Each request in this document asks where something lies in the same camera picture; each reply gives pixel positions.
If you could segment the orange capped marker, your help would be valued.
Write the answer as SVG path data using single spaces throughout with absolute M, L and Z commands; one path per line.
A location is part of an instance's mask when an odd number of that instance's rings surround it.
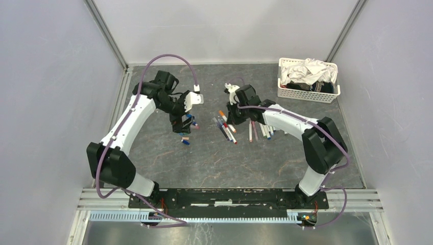
M 219 110 L 219 114 L 222 117 L 222 119 L 227 122 L 228 118 L 226 117 L 226 115 L 223 113 L 223 111 Z

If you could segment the pink thin pen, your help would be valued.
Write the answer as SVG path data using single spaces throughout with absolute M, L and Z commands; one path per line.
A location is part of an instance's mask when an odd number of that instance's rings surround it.
M 254 134 L 255 140 L 257 141 L 258 140 L 258 134 L 257 134 L 257 129 L 256 129 L 256 125 L 255 125 L 254 121 L 252 122 L 252 129 L 253 129 L 253 134 Z

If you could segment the dark blue capped marker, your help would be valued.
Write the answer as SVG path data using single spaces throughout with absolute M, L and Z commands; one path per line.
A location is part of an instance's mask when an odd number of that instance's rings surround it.
M 221 119 L 218 119 L 218 122 L 220 123 L 220 125 L 222 126 L 223 131 L 225 132 L 225 134 L 227 135 L 229 141 L 234 142 L 233 138 L 230 136 L 230 132 L 227 130 L 227 128 L 224 126 L 224 123 Z

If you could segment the beige capped marker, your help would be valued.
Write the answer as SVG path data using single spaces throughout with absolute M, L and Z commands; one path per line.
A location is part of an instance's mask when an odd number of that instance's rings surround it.
M 251 121 L 249 121 L 248 126 L 249 126 L 248 127 L 248 129 L 249 129 L 249 141 L 252 142 L 253 141 L 253 138 L 252 138 L 252 136 L 253 136 L 252 134 L 253 133 L 252 133 L 252 122 Z

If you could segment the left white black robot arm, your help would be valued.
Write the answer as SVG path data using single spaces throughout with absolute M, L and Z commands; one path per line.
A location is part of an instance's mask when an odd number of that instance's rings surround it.
M 203 103 L 200 86 L 193 91 L 175 93 L 179 80 L 167 71 L 158 71 L 149 82 L 138 83 L 130 102 L 109 133 L 100 142 L 91 142 L 87 158 L 92 177 L 141 195 L 148 208 L 160 203 L 159 185 L 137 172 L 129 159 L 129 152 L 138 132 L 156 110 L 169 115 L 174 133 L 190 133 L 193 116 L 189 115 L 193 105 Z

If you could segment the large blue white marker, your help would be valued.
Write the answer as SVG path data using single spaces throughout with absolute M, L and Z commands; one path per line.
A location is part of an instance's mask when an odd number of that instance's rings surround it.
M 271 139 L 271 134 L 270 134 L 269 127 L 267 125 L 264 125 L 263 128 L 265 130 L 265 134 L 266 134 L 267 140 L 270 140 Z

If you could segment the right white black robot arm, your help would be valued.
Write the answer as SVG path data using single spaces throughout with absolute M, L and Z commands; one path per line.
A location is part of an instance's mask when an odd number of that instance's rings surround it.
M 299 207 L 308 208 L 315 202 L 315 194 L 324 189 L 328 174 L 337 169 L 343 158 L 350 162 L 347 146 L 331 118 L 309 118 L 272 100 L 262 101 L 252 85 L 226 83 L 224 92 L 229 95 L 228 124 L 239 125 L 250 119 L 302 142 L 308 168 L 296 187 L 295 202 Z

